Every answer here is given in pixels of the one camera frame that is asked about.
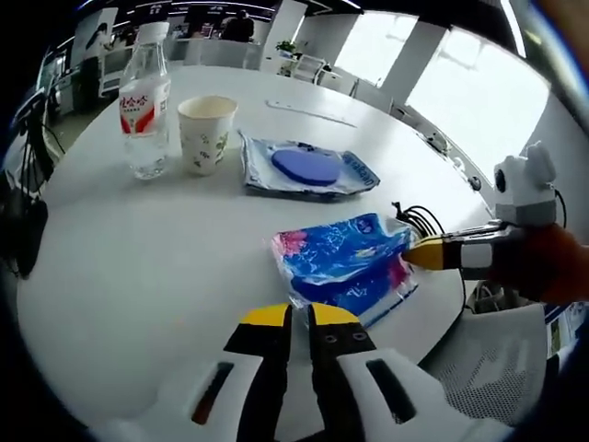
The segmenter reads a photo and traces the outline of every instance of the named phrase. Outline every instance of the plastic bag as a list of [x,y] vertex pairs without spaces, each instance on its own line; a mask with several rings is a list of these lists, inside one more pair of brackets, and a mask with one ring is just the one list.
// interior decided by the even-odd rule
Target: plastic bag
[[271,248],[295,307],[319,302],[345,308],[368,327],[417,288],[399,258],[411,239],[407,225],[366,214],[278,233]]

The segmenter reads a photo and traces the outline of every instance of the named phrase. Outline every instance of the paper cup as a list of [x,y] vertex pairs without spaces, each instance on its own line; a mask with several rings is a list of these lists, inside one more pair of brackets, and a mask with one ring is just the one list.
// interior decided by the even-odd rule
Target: paper cup
[[213,174],[223,159],[237,103],[225,97],[187,99],[178,106],[184,167],[197,175]]

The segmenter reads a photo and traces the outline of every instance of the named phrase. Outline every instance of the table surface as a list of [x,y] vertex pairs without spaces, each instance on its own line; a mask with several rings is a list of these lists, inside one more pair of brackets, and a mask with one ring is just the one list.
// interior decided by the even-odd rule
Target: table surface
[[[235,134],[215,175],[188,177],[174,111],[170,171],[138,181],[124,163],[118,104],[106,108],[48,183],[39,259],[17,299],[19,325],[41,372],[88,425],[139,413],[170,369],[216,355],[250,308],[287,299],[269,252],[275,232],[367,212],[393,215],[391,201],[428,207],[447,230],[489,219],[480,196],[411,128],[360,101],[256,71],[192,66],[172,73],[171,110],[209,94],[239,103],[236,128],[250,136],[352,150],[382,182],[338,204],[247,196]],[[357,127],[272,109],[268,99],[338,114]],[[370,330],[378,346],[416,363],[448,330],[463,300],[457,272],[418,280],[416,293]],[[297,324],[279,440],[322,428],[310,374]]]

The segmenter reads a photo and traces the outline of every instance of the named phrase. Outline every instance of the water bottle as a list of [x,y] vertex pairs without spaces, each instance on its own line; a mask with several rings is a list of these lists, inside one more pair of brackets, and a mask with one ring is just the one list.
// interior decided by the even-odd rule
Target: water bottle
[[163,43],[168,28],[167,22],[147,23],[139,28],[119,88],[125,156],[141,180],[161,175],[167,163],[170,79]]

